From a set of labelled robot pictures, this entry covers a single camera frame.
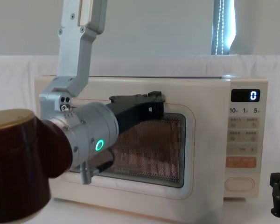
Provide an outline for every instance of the brown mug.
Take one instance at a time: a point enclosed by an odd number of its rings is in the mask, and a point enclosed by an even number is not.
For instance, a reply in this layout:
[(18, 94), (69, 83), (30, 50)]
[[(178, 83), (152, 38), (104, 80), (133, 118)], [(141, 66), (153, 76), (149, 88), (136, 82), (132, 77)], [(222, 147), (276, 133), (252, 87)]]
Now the brown mug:
[(49, 178), (72, 163), (63, 131), (32, 111), (0, 111), (0, 223), (40, 211), (51, 198)]

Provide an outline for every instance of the white table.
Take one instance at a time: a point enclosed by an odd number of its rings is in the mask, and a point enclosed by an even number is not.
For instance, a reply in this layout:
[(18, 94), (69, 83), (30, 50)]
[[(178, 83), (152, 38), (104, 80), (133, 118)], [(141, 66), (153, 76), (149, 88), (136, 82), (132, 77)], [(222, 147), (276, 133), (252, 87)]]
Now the white table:
[[(280, 172), (280, 164), (263, 162), (258, 198), (225, 200), (223, 224), (280, 224), (271, 214), (273, 207), (270, 173)], [(43, 211), (27, 224), (165, 224), (79, 203), (53, 199)]]

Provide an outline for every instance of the microwave button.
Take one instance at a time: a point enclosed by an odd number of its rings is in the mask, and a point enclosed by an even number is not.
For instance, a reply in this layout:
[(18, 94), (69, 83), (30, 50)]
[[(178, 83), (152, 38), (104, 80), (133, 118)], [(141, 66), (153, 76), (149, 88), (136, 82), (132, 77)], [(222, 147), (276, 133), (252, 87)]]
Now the microwave button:
[(245, 118), (244, 124), (245, 128), (259, 128), (260, 121), (258, 117), (249, 117)]
[(254, 131), (254, 130), (242, 131), (242, 141), (257, 142), (258, 141), (258, 131)]
[(229, 117), (228, 128), (242, 128), (245, 122), (245, 117)]
[(256, 157), (227, 156), (227, 168), (256, 168)]
[(240, 131), (237, 130), (229, 130), (227, 134), (227, 141), (241, 141), (242, 135)]
[(254, 187), (254, 180), (248, 177), (231, 177), (225, 182), (225, 189), (230, 192), (247, 192)]
[(246, 144), (246, 143), (228, 143), (227, 154), (230, 155), (254, 155), (257, 152), (257, 144)]

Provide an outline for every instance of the white backdrop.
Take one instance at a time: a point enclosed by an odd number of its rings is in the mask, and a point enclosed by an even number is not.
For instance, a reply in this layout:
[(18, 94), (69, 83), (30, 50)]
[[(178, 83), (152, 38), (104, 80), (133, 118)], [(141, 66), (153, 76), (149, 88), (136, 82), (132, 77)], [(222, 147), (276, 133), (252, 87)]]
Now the white backdrop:
[[(57, 56), (0, 56), (0, 110), (35, 109), (34, 78), (56, 74)], [(184, 59), (95, 57), (94, 76), (238, 76), (269, 78), (263, 158), (280, 161), (280, 56), (202, 56)]]
[(280, 0), (235, 0), (231, 54), (280, 55)]
[[(63, 0), (0, 0), (0, 55), (58, 55), (62, 7)], [(210, 55), (213, 8), (213, 0), (109, 0), (92, 55)]]

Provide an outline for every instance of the green led light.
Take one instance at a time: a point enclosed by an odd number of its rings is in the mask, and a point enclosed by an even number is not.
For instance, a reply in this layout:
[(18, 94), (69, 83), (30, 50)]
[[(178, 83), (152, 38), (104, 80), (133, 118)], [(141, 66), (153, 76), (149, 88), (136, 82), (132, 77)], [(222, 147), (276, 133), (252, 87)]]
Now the green led light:
[(97, 142), (97, 145), (95, 146), (95, 151), (101, 150), (103, 146), (104, 146), (104, 140), (101, 139)]

